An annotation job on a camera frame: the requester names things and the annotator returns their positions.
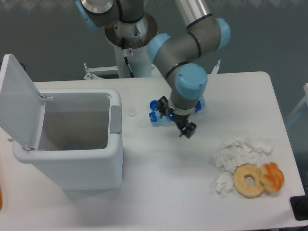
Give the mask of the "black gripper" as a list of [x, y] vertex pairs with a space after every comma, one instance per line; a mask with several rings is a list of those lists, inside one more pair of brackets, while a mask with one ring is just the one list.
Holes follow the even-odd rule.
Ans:
[[178, 129], [180, 130], [179, 137], [185, 136], [190, 138], [197, 128], [197, 125], [193, 122], [189, 122], [188, 118], [192, 113], [193, 109], [180, 109], [175, 106], [168, 106], [168, 99], [166, 96], [162, 96], [156, 103], [156, 110], [162, 116], [169, 117], [173, 122], [176, 123]]

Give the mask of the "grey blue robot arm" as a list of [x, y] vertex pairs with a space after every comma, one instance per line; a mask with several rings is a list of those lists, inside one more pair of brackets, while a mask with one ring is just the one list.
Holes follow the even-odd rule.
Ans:
[[207, 84], [206, 71], [193, 61], [230, 41], [229, 24], [215, 18], [205, 0], [179, 0], [187, 32], [173, 39], [158, 33], [142, 0], [78, 0], [76, 5], [88, 27], [104, 28], [120, 78], [149, 77], [152, 66], [159, 70], [171, 95], [161, 97], [156, 109], [176, 124], [181, 136], [191, 137], [196, 125], [188, 118]]

